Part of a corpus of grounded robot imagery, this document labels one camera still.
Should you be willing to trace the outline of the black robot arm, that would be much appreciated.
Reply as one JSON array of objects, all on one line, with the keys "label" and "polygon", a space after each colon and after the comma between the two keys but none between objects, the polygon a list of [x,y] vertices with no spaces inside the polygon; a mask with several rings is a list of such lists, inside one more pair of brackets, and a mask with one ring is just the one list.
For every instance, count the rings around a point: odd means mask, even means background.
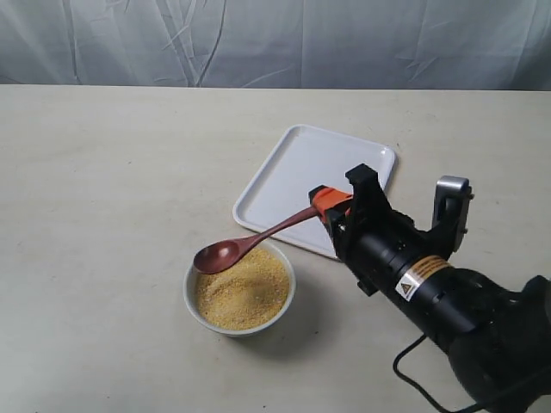
[{"label": "black robot arm", "polygon": [[448,357],[471,411],[525,412],[550,393],[550,282],[522,290],[450,264],[474,194],[466,178],[436,183],[432,225],[419,230],[390,205],[375,170],[349,170],[351,193],[309,194],[337,258],[367,295],[383,294]]}]

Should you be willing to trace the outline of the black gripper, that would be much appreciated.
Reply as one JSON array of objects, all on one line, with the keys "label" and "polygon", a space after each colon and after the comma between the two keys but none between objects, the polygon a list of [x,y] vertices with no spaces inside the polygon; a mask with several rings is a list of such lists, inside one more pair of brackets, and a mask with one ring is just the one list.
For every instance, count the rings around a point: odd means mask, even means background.
[{"label": "black gripper", "polygon": [[388,295],[412,259],[408,244],[412,220],[392,209],[377,172],[366,164],[345,176],[353,194],[320,185],[309,192],[310,204],[321,215],[337,258],[356,277],[358,287],[368,296]]}]

